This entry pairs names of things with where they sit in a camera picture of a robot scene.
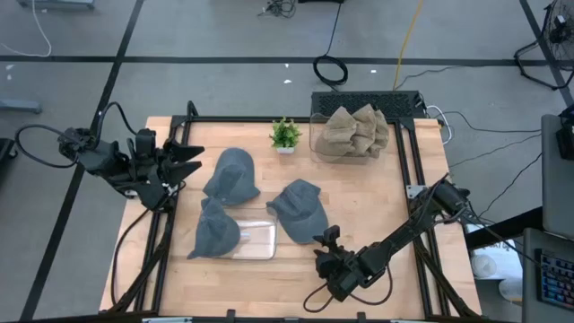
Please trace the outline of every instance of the white cable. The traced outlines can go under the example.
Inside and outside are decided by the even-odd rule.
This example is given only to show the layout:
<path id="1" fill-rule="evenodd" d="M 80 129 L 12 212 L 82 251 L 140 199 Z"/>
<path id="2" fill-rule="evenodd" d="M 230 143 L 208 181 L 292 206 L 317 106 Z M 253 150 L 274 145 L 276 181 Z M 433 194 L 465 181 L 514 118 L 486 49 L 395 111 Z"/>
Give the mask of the white cable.
<path id="1" fill-rule="evenodd" d="M 442 113 L 442 110 L 439 107 L 437 107 L 435 105 L 427 106 L 427 109 L 430 109 L 430 108 L 436 109 L 440 113 L 440 116 L 442 117 L 443 121 L 445 122 L 445 126 L 447 127 L 447 130 L 448 130 L 448 139 L 447 139 L 447 141 L 442 142 L 442 144 L 448 144 L 450 139 L 452 139 L 452 131 L 450 130 L 450 125 L 448 124 L 447 118 L 445 117 L 445 114 Z"/>
<path id="2" fill-rule="evenodd" d="M 0 45 L 2 45 L 4 48 L 8 49 L 9 51 L 13 52 L 14 54 L 18 54 L 18 55 L 22 55 L 22 56 L 26 56 L 26 57 L 49 57 L 52 54 L 52 44 L 50 44 L 50 41 L 48 40 L 48 37 L 46 37 L 46 34 L 44 33 L 42 26 L 40 26 L 40 24 L 39 24 L 38 16 L 36 15 L 36 0 L 32 0 L 32 15 L 34 16 L 34 20 L 36 21 L 36 24 L 38 25 L 39 32 L 42 34 L 42 37 L 44 37 L 44 40 L 48 44 L 48 53 L 46 55 L 27 54 L 27 53 L 23 53 L 21 51 L 18 51 L 16 49 L 12 49 L 4 43 L 0 43 Z"/>

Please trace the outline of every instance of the floor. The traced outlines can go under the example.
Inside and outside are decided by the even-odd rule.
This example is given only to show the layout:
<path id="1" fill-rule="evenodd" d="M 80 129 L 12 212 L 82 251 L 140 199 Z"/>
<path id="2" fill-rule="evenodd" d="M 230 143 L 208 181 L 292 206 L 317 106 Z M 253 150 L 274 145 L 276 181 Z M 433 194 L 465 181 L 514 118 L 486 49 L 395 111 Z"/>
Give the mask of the floor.
<path id="1" fill-rule="evenodd" d="M 514 52 L 535 39 L 533 28 L 540 28 L 549 2 L 425 2 L 404 53 L 402 77 L 444 65 L 487 66 L 426 74 L 409 79 L 402 90 L 418 90 L 427 104 L 460 111 L 477 127 L 537 129 L 543 114 L 557 114 L 572 101 L 570 89 L 554 92 L 530 82 L 512 62 Z M 337 5 L 299 4 L 291 19 L 257 17 L 265 3 L 98 0 L 94 11 L 38 8 L 52 57 L 17 57 L 0 47 L 0 98 L 37 100 L 44 111 L 0 112 L 0 136 L 12 137 L 29 123 L 87 127 L 108 100 L 121 102 L 136 128 L 148 116 L 184 113 L 188 100 L 201 115 L 307 116 L 311 93 L 330 91 L 313 74 L 311 62 L 326 51 Z M 340 90 L 392 88 L 396 58 L 416 5 L 416 0 L 343 4 L 330 55 L 355 59 L 348 65 L 349 82 Z M 527 13 L 532 13 L 530 20 Z M 0 42 L 29 53 L 46 52 L 30 8 L 2 1 L 0 27 Z M 527 68 L 529 73 L 549 82 L 567 76 L 543 65 L 540 48 L 525 59 L 535 65 Z M 331 67 L 326 74 L 337 73 Z M 452 114 L 448 121 L 454 131 L 445 146 L 451 164 L 528 136 L 475 132 Z M 103 134 L 109 140 L 127 137 L 120 118 L 107 118 Z M 54 136 L 30 131 L 22 137 L 34 153 L 65 162 Z M 539 152 L 539 141 L 529 140 L 453 167 L 452 174 L 459 186 L 472 191 L 474 208 L 481 212 Z M 65 195 L 71 182 L 78 182 L 74 170 L 49 169 L 23 156 L 5 173 L 0 286 L 9 293 L 0 297 L 0 321 L 21 316 L 50 234 L 58 218 L 65 218 L 58 215 L 69 206 Z M 537 163 L 485 217 L 501 221 L 540 205 L 540 183 Z M 29 315 L 39 319 L 97 311 L 124 203 L 101 180 L 83 176 L 38 306 Z M 520 321 L 520 308 L 500 297 L 495 282 L 477 286 L 485 314 Z"/>

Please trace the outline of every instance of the transparent tray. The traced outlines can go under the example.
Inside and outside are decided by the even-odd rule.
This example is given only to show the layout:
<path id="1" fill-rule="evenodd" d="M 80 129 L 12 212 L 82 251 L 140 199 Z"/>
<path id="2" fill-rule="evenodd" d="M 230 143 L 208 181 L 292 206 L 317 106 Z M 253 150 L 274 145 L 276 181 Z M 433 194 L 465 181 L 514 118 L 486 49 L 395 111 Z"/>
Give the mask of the transparent tray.
<path id="1" fill-rule="evenodd" d="M 277 218 L 265 208 L 223 207 L 239 225 L 241 237 L 235 249 L 218 258 L 266 260 L 275 256 Z"/>
<path id="2" fill-rule="evenodd" d="M 327 162 L 327 163 L 342 163 L 353 165 L 365 165 L 369 162 L 369 156 L 348 156 L 348 155 L 334 155 L 317 150 L 317 140 L 323 135 L 325 123 L 330 117 L 324 116 L 320 113 L 314 113 L 309 119 L 309 148 L 311 150 L 311 160 L 314 162 Z"/>

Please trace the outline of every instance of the wooden table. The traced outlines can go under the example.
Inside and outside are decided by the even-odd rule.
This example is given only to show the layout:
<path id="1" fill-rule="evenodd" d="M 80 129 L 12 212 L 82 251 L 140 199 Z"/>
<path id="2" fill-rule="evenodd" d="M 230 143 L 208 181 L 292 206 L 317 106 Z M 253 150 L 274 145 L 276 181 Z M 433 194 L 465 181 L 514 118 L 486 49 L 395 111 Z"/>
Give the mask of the wooden table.
<path id="1" fill-rule="evenodd" d="M 424 176 L 427 183 L 432 184 L 448 171 L 439 127 L 434 119 L 416 119 L 415 125 Z M 148 118 L 147 126 L 157 132 L 157 142 L 162 144 L 168 136 L 170 118 Z M 205 152 L 196 157 L 203 167 L 186 179 L 187 186 L 180 193 L 163 285 L 161 315 L 222 317 L 227 309 L 235 309 L 238 317 L 351 319 L 356 318 L 358 311 L 364 311 L 370 319 L 424 317 L 412 245 L 391 259 L 394 291 L 387 303 L 367 306 L 348 298 L 345 302 L 333 301 L 318 314 L 307 313 L 301 304 L 310 292 L 324 282 L 315 271 L 313 249 L 319 246 L 295 244 L 281 226 L 276 254 L 271 260 L 186 259 L 195 244 L 200 201 L 205 198 L 202 189 L 213 175 L 218 157 L 227 147 L 243 148 L 255 161 L 256 186 L 261 190 L 261 195 L 248 202 L 249 207 L 264 207 L 265 202 L 271 201 L 295 179 L 305 179 L 322 188 L 320 199 L 329 223 L 341 227 L 339 243 L 347 249 L 358 250 L 373 241 L 383 240 L 406 220 L 404 184 L 393 129 L 385 152 L 366 165 L 312 161 L 309 125 L 301 124 L 300 130 L 303 135 L 295 154 L 279 155 L 271 147 L 268 135 L 272 130 L 269 124 L 192 124 L 189 144 L 205 147 Z M 406 132 L 404 138 L 412 183 L 415 183 Z M 120 232 L 143 209 L 139 201 L 127 201 Z M 151 216 L 148 215 L 124 241 L 117 266 L 118 297 L 141 268 L 150 220 Z M 480 313 L 462 227 L 458 223 L 441 224 L 435 231 L 446 278 L 470 308 Z M 428 277 L 433 312 L 439 313 L 435 283 L 431 274 Z M 152 273 L 144 308 L 150 308 L 154 280 L 155 274 Z M 387 290 L 388 277 L 385 275 L 369 289 L 359 288 L 355 293 L 363 299 L 378 301 L 387 294 Z M 311 299 L 309 307 L 320 307 L 328 297 L 326 289 L 319 292 Z M 108 279 L 100 307 L 107 309 L 110 305 Z"/>

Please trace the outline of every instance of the gray cap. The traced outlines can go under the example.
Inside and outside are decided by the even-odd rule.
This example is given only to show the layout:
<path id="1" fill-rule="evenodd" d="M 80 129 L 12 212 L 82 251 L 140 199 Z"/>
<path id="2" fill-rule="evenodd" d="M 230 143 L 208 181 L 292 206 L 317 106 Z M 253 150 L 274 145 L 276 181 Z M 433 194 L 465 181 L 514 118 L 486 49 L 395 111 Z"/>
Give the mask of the gray cap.
<path id="1" fill-rule="evenodd" d="M 226 149 L 217 160 L 215 173 L 205 185 L 204 193 L 223 205 L 238 205 L 258 196 L 253 158 L 243 149 Z"/>
<path id="2" fill-rule="evenodd" d="M 287 186 L 267 207 L 277 213 L 279 222 L 293 241 L 313 242 L 313 236 L 322 235 L 329 227 L 325 209 L 319 201 L 321 188 L 297 179 Z"/>
<path id="3" fill-rule="evenodd" d="M 202 200 L 201 208 L 196 229 L 196 248 L 187 255 L 187 259 L 219 257 L 232 251 L 241 237 L 235 220 L 225 213 L 222 204 L 214 198 Z"/>

